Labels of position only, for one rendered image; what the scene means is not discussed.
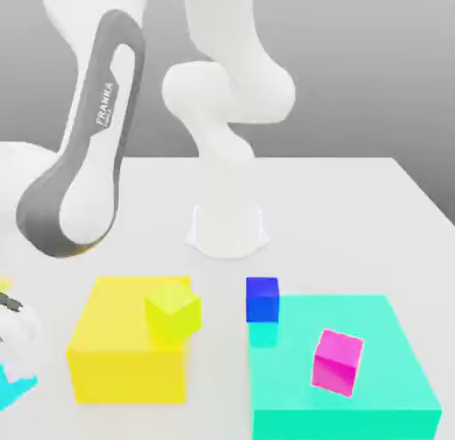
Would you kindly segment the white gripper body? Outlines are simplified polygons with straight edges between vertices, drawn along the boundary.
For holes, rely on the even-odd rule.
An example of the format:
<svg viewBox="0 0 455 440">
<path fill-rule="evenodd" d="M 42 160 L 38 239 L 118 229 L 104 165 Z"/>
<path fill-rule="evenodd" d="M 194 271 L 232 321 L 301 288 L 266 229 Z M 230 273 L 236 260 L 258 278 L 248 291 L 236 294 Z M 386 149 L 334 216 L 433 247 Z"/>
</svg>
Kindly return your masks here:
<svg viewBox="0 0 455 440">
<path fill-rule="evenodd" d="M 8 382 L 39 373 L 40 321 L 33 310 L 0 310 L 0 364 Z"/>
</svg>

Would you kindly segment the small cyan cube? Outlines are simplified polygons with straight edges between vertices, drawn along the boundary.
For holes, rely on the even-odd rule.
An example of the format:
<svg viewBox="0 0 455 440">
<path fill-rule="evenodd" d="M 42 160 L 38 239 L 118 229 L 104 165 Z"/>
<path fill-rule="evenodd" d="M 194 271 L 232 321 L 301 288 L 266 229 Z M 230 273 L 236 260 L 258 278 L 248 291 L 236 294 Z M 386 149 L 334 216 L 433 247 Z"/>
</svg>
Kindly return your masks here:
<svg viewBox="0 0 455 440">
<path fill-rule="evenodd" d="M 4 373 L 4 366 L 0 364 L 0 412 L 27 393 L 36 383 L 36 376 L 31 379 L 19 379 L 10 383 Z"/>
</svg>

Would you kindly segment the small yellow-green cube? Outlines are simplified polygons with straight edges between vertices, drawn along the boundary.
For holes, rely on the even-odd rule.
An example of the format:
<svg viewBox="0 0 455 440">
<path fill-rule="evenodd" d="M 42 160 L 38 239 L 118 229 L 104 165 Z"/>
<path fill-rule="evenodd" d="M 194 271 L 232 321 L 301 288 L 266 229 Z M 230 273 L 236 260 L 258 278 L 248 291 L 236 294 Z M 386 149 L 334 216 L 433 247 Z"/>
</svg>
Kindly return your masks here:
<svg viewBox="0 0 455 440">
<path fill-rule="evenodd" d="M 144 302 L 148 328 L 161 342 L 185 340 L 201 329 L 201 298 L 188 276 L 153 278 Z"/>
</svg>

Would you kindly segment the small turquoise cube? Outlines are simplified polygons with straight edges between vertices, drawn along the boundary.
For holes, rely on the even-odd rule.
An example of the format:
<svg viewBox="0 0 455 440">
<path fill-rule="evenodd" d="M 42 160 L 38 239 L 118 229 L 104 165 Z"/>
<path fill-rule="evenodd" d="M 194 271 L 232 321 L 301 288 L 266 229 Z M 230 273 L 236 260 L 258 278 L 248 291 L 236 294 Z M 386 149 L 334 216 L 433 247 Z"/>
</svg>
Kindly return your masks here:
<svg viewBox="0 0 455 440">
<path fill-rule="evenodd" d="M 279 323 L 248 323 L 248 333 L 253 348 L 273 348 L 278 343 Z"/>
</svg>

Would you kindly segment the small blue cube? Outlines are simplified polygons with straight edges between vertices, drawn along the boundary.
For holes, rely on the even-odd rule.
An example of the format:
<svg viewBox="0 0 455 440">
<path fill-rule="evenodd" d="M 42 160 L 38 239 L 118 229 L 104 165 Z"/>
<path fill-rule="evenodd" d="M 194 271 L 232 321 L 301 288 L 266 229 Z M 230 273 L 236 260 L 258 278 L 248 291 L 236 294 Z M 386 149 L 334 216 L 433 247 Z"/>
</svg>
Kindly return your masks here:
<svg viewBox="0 0 455 440">
<path fill-rule="evenodd" d="M 246 278 L 246 322 L 277 323 L 280 292 L 276 277 Z"/>
</svg>

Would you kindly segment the small magenta cube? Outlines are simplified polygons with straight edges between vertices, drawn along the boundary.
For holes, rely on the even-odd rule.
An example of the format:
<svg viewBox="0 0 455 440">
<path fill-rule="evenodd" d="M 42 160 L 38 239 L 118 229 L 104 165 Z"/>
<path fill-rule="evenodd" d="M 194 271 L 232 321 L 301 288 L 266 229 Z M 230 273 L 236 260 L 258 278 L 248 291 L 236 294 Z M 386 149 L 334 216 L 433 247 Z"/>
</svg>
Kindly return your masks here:
<svg viewBox="0 0 455 440">
<path fill-rule="evenodd" d="M 316 345 L 311 368 L 313 387 L 350 398 L 355 390 L 364 339 L 324 329 Z"/>
</svg>

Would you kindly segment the large yellow box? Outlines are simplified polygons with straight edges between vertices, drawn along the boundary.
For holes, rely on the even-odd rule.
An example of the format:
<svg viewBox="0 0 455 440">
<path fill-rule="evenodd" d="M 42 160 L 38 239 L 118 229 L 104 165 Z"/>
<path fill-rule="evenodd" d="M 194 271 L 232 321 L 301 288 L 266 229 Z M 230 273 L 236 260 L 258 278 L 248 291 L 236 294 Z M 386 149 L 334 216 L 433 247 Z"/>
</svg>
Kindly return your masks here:
<svg viewBox="0 0 455 440">
<path fill-rule="evenodd" d="M 79 404 L 183 404 L 191 339 L 162 343 L 150 334 L 146 296 L 188 276 L 99 276 L 67 346 Z"/>
</svg>

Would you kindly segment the large aqua box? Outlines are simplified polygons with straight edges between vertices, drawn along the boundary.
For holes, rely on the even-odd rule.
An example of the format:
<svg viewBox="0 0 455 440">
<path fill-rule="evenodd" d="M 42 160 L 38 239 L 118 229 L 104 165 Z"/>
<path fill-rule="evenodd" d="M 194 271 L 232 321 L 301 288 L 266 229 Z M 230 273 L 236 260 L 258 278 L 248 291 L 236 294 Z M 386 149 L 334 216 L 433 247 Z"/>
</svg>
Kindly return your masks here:
<svg viewBox="0 0 455 440">
<path fill-rule="evenodd" d="M 381 295 L 284 295 L 278 343 L 248 333 L 251 440 L 434 440 L 442 414 L 419 361 Z M 364 339 L 350 398 L 310 384 L 324 329 Z"/>
</svg>

